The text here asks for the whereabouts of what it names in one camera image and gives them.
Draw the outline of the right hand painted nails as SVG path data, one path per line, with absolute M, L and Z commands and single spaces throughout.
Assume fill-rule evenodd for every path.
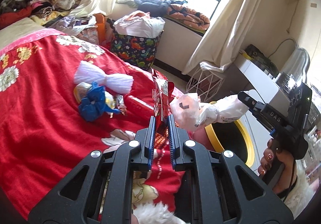
M 286 150 L 276 150 L 273 152 L 271 146 L 274 139 L 269 139 L 267 142 L 267 148 L 263 152 L 263 157 L 260 160 L 260 166 L 258 167 L 258 173 L 263 176 L 271 169 L 272 162 L 277 158 L 284 164 L 284 170 L 277 184 L 273 187 L 273 191 L 276 194 L 280 194 L 286 189 L 290 188 L 297 179 L 297 168 L 294 163 L 294 158 L 290 152 Z

